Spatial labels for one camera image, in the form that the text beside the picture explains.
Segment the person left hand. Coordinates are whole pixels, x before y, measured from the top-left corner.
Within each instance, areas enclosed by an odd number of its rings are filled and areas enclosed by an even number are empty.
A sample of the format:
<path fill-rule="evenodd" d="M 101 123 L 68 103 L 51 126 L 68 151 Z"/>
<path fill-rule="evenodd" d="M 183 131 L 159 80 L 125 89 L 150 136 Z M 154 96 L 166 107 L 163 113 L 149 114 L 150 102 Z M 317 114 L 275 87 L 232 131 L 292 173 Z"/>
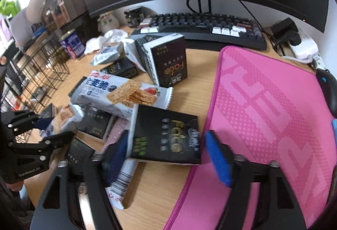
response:
<path fill-rule="evenodd" d="M 13 184 L 6 183 L 7 188 L 9 190 L 12 190 L 13 192 L 19 192 L 23 188 L 23 185 L 24 185 L 23 180 L 13 183 Z"/>

